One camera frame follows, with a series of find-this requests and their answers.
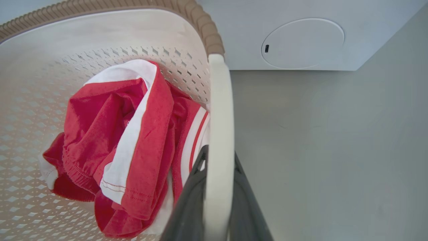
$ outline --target red stripe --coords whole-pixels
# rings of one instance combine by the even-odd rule
[[[196,133],[195,140],[193,141],[192,152],[190,153],[189,172],[192,171],[192,162],[193,162],[193,156],[195,154],[196,143],[198,142],[199,134],[201,134],[202,126],[204,125],[204,122],[205,122],[205,119],[207,118],[207,116],[208,116],[208,111],[205,112],[205,115],[202,118],[201,124],[199,125],[198,132]]]

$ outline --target perforated basket wall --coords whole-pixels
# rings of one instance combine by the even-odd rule
[[[123,29],[123,24],[132,25],[144,13],[152,21],[174,24],[159,27],[159,33],[151,27],[134,34],[135,25]],[[205,106],[210,100],[204,45],[193,27],[176,14],[140,9],[63,22],[0,45],[0,236],[4,240],[110,240],[99,231],[92,212],[49,191],[38,166],[38,155],[63,130],[68,99],[92,76],[128,60],[152,60],[169,82],[195,101]],[[104,24],[113,26],[100,30],[96,38],[92,33],[85,38],[82,26]],[[117,29],[124,38],[115,39]],[[80,37],[69,39],[77,33]],[[142,40],[148,34],[151,39]],[[176,41],[157,41],[159,37]],[[132,240],[158,238],[141,234]]]

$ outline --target gray floor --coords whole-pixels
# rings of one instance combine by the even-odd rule
[[[275,240],[428,240],[428,6],[356,72],[232,72]]]

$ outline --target white laundry basket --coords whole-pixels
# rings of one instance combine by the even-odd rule
[[[0,27],[0,238],[109,240],[93,213],[50,193],[37,156],[63,130],[68,99],[132,59],[211,112],[206,238],[226,237],[234,171],[230,75],[215,24],[194,0],[69,0]],[[132,240],[155,240],[140,235]]]

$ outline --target stitching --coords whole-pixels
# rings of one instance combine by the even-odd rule
[[[105,184],[112,185],[112,186],[115,186],[115,187],[122,187],[122,186],[116,186],[116,185],[113,185],[113,184],[111,184],[111,183],[108,183],[108,182],[106,182],[104,179],[102,179],[102,180],[101,180],[100,185],[101,185],[101,184],[102,184],[104,187],[106,187],[106,188],[108,188],[108,189],[110,189],[110,190],[113,190],[113,189],[111,189],[111,188],[109,188],[109,187],[105,186]],[[138,193],[139,195],[142,195],[142,196],[147,196],[147,197],[152,197],[152,196],[153,196],[153,195],[142,194],[142,193],[140,193],[140,192],[138,192],[138,191],[131,190],[131,189],[129,189],[128,187],[122,187],[122,188],[125,188],[125,191],[127,191],[127,192],[131,192],[131,193]]]
[[[46,174],[46,178],[48,178],[49,177],[49,175],[51,174],[51,172],[53,172],[53,171],[55,171],[56,170],[56,168],[54,168],[54,169],[52,169],[50,172],[48,172],[47,174]]]
[[[125,191],[120,191],[120,190],[119,190],[119,191],[117,191],[117,190],[113,190],[113,189],[109,188],[108,186],[104,185],[104,183],[102,183],[102,185],[103,185],[103,187],[108,188],[108,189],[112,190],[113,192],[121,192],[121,193],[125,193]]]
[[[124,186],[118,186],[118,185],[114,185],[114,184],[111,184],[111,183],[109,183],[109,182],[106,182],[106,181],[104,180],[104,178],[102,178],[102,179],[101,179],[101,181],[102,181],[102,182],[105,182],[105,183],[107,183],[107,184],[109,184],[109,185],[115,186],[115,187],[123,187],[123,188],[126,188],[126,187],[124,187]]]

